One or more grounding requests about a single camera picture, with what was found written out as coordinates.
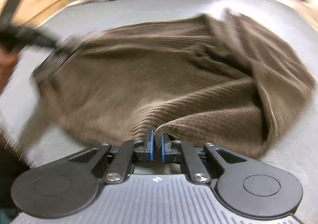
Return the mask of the brown corduroy pants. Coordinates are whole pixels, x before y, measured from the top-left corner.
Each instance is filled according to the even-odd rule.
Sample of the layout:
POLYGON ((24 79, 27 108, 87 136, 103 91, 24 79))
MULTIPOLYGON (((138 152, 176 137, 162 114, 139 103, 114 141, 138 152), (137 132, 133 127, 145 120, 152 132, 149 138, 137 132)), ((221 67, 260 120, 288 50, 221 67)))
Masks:
POLYGON ((252 18, 147 22, 70 37, 33 71, 48 114, 85 143, 154 129, 256 158, 311 100, 315 80, 288 43, 252 18))

